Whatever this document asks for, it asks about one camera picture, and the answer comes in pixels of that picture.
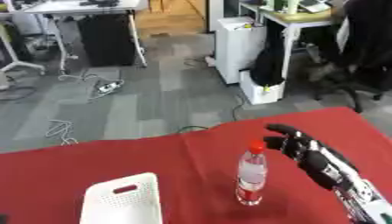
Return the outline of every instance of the desk leg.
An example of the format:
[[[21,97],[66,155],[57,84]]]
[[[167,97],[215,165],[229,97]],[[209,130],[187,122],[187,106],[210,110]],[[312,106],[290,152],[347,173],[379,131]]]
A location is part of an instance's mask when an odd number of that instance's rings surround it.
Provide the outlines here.
[[[60,54],[61,54],[61,57],[59,60],[60,75],[68,74],[69,71],[67,71],[67,68],[66,68],[67,60],[68,59],[77,60],[78,56],[68,53],[68,51],[64,45],[63,39],[61,37],[60,29],[58,27],[59,20],[52,17],[52,16],[47,16],[47,18],[49,19],[49,26],[52,27],[52,30],[54,31],[54,37],[56,38],[57,44],[59,45],[59,50],[60,50]]]
[[[238,17],[242,16],[242,4],[241,0],[238,1]]]
[[[135,25],[135,15],[130,11],[127,11],[130,20],[130,29],[132,30],[132,37],[135,43],[137,54],[139,55],[140,60],[142,61],[143,67],[147,67],[147,62],[144,57],[144,49],[140,46],[139,36],[137,36],[137,27]]]
[[[286,80],[287,79],[287,73],[289,72],[289,65],[290,65],[290,58],[291,58],[291,52],[292,52],[292,46],[294,41],[296,40],[296,34],[299,32],[297,28],[294,25],[289,25],[287,26],[284,34],[284,57],[283,57],[283,66],[282,66],[282,77]],[[282,83],[280,90],[279,90],[279,99],[282,99],[284,97],[284,89],[285,89],[285,83]]]
[[[12,59],[12,62],[9,65],[4,66],[1,69],[1,71],[3,73],[11,70],[14,67],[32,67],[32,68],[39,69],[41,71],[41,74],[45,74],[45,67],[44,66],[37,65],[37,64],[32,64],[32,63],[29,63],[29,62],[24,62],[24,61],[21,61],[21,60],[18,59],[18,56],[15,53],[14,49],[12,48],[12,45],[9,42],[8,37],[7,37],[6,33],[5,33],[4,26],[0,27],[0,38],[3,41],[5,49],[7,50],[7,53],[10,55],[10,57]]]

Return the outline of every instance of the white box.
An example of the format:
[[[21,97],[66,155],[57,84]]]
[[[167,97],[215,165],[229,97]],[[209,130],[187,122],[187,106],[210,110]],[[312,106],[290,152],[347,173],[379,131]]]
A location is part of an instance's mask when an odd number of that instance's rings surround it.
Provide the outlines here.
[[[250,78],[249,71],[240,73],[240,88],[252,105],[277,102],[283,84],[275,85],[264,91],[264,87],[256,85]]]
[[[255,21],[250,17],[229,17],[218,20],[216,31],[216,68],[227,84],[240,80],[240,70],[248,68],[264,48],[266,29],[260,24],[245,28]]]

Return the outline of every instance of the white plastic basket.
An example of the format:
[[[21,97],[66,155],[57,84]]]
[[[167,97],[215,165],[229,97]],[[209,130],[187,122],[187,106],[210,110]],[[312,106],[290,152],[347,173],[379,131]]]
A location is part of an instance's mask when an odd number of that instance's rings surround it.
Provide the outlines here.
[[[162,224],[157,176],[146,172],[90,186],[80,224]]]

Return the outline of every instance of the bottle label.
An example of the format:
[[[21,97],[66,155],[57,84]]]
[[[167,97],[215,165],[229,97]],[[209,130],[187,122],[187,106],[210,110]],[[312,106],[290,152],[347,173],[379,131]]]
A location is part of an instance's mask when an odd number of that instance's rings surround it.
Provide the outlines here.
[[[264,182],[262,183],[248,183],[246,181],[238,178],[238,195],[246,201],[255,201],[259,200],[261,195],[261,190],[264,186]]]

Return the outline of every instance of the white desk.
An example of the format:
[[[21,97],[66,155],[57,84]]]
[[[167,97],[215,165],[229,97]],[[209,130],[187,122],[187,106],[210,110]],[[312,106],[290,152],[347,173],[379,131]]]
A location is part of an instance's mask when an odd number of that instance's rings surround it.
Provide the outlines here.
[[[77,59],[77,56],[67,52],[64,46],[60,29],[58,27],[59,17],[74,16],[74,15],[94,15],[94,14],[133,14],[133,11],[139,11],[148,8],[147,0],[119,0],[118,5],[113,7],[98,7],[97,5],[80,5],[81,0],[62,0],[62,1],[47,1],[38,5],[32,6],[24,10],[25,13],[44,14],[49,17],[49,25],[54,30],[54,35],[59,43],[61,51],[61,60],[59,69],[61,74],[67,74],[66,62],[67,59]],[[147,67],[147,62],[144,57],[144,49],[140,46],[139,37],[137,36],[137,28],[135,25],[134,16],[129,16],[131,34],[134,39],[135,47],[140,60],[144,67]]]

